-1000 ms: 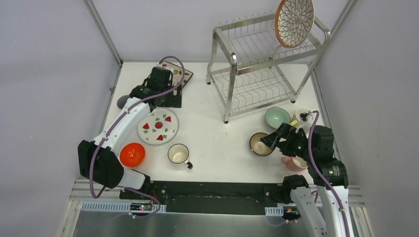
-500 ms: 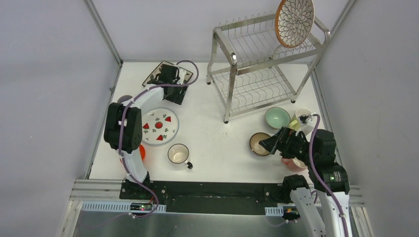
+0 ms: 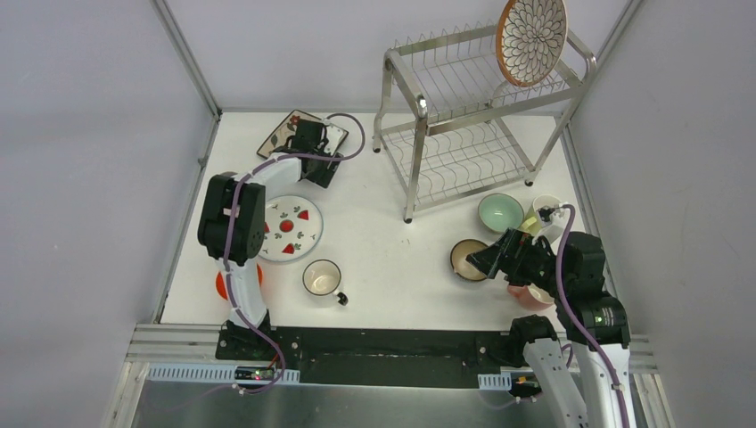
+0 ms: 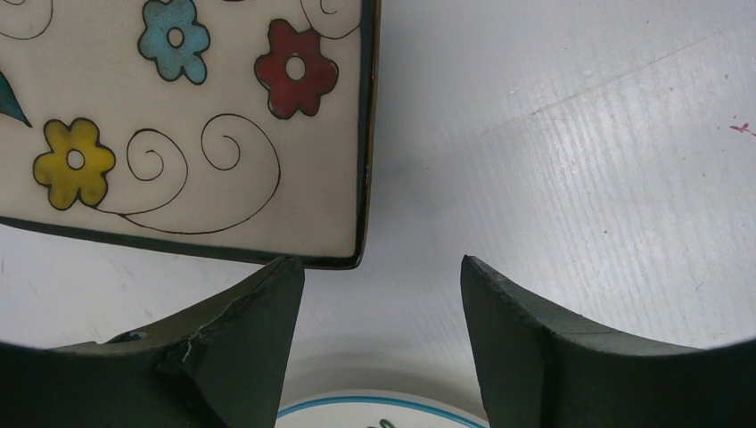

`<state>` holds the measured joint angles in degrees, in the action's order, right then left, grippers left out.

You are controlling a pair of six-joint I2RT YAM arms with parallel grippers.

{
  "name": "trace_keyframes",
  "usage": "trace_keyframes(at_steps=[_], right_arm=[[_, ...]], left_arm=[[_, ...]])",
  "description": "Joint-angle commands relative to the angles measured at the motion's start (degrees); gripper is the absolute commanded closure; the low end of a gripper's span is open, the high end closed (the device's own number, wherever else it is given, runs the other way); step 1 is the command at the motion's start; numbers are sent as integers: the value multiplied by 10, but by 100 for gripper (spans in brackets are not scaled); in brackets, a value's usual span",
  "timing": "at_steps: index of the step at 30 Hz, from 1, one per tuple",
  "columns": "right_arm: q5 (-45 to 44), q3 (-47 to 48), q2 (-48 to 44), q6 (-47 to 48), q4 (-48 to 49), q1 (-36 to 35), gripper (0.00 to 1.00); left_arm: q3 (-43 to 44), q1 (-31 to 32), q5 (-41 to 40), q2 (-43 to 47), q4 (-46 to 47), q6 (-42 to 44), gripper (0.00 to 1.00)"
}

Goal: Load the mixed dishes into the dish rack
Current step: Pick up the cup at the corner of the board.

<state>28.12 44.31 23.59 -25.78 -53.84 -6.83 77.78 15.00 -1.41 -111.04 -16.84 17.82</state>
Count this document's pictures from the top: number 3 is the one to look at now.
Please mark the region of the brown rim petal pattern plate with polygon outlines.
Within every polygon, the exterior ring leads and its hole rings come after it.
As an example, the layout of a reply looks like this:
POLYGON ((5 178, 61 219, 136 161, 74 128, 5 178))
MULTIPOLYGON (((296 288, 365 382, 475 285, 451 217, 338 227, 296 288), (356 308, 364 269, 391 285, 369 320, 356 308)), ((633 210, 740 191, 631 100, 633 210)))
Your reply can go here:
POLYGON ((494 45, 504 78, 517 87, 544 80, 561 59, 568 33, 563 0, 510 0, 497 24, 494 45))

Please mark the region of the white ribbed mug black handle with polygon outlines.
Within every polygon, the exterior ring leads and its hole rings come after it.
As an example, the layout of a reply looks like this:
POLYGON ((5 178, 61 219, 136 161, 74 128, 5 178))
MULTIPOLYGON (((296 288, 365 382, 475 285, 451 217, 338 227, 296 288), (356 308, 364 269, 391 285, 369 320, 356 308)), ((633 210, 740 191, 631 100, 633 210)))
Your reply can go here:
POLYGON ((329 259, 310 262, 302 273, 302 284, 309 299, 318 307, 346 307, 349 297, 341 289, 342 274, 329 259))

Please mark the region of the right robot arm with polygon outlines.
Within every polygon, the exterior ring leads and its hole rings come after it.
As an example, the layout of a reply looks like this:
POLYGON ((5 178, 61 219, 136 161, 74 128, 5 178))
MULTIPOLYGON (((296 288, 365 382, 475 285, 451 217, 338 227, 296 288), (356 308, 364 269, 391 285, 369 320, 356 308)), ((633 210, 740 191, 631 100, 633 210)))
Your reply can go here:
POLYGON ((581 382, 575 383, 563 362, 546 317, 516 318, 505 339, 505 357, 532 369, 557 426, 636 426, 628 317, 604 288, 605 253, 598 237, 570 232, 554 250, 545 237, 510 228, 465 260, 488 278, 503 273, 510 285, 524 291, 534 285, 554 299, 581 382))

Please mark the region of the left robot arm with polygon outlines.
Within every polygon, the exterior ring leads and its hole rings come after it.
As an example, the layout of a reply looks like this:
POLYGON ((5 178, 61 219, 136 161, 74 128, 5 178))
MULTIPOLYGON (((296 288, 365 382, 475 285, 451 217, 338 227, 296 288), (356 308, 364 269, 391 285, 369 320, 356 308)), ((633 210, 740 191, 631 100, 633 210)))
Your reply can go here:
POLYGON ((258 260, 293 261, 319 243, 324 232, 319 208, 287 190, 300 181, 326 188, 339 167, 343 135, 329 123, 302 119, 260 165, 208 182, 198 241, 225 278, 230 321, 247 327, 237 347, 250 360, 265 358, 272 348, 270 334, 258 328, 268 312, 258 260))

